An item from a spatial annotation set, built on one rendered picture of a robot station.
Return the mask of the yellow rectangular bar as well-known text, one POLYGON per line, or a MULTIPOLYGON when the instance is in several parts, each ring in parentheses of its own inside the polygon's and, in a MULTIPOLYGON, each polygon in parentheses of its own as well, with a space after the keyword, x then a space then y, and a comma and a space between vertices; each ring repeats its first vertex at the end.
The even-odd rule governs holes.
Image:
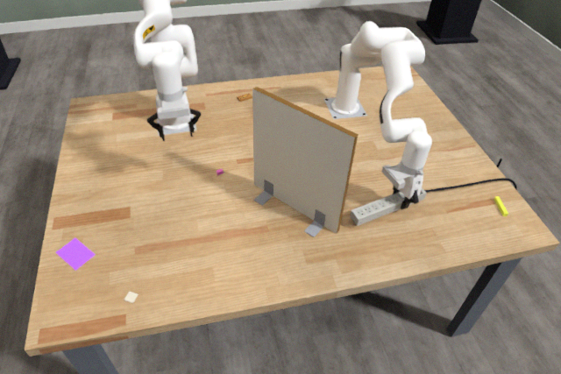
POLYGON ((496 204, 497 204, 497 206, 498 206, 500 212, 502 213, 502 215, 503 215, 503 216, 507 216, 507 215, 508 215, 508 212, 507 212, 507 210, 505 209, 505 207, 504 207, 504 205, 503 205, 503 203, 502 203, 500 197, 499 197, 499 196, 496 196, 496 197, 494 198, 494 200, 495 200, 495 202, 496 202, 496 204))

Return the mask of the white power strip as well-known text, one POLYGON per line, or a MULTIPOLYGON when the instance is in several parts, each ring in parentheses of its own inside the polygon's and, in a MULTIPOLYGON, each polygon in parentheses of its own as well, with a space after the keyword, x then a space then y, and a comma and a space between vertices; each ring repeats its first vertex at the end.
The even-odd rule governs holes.
MULTIPOLYGON (((419 201, 424 200, 426 194, 427 193, 422 189, 421 193, 418 195, 419 201)), ((351 211, 350 218, 355 222, 357 226, 359 226, 360 224, 369 222, 383 215, 387 215, 398 209, 401 209, 401 204, 403 201, 404 195, 401 192, 398 192, 377 201, 368 203, 359 208, 353 209, 351 211)))

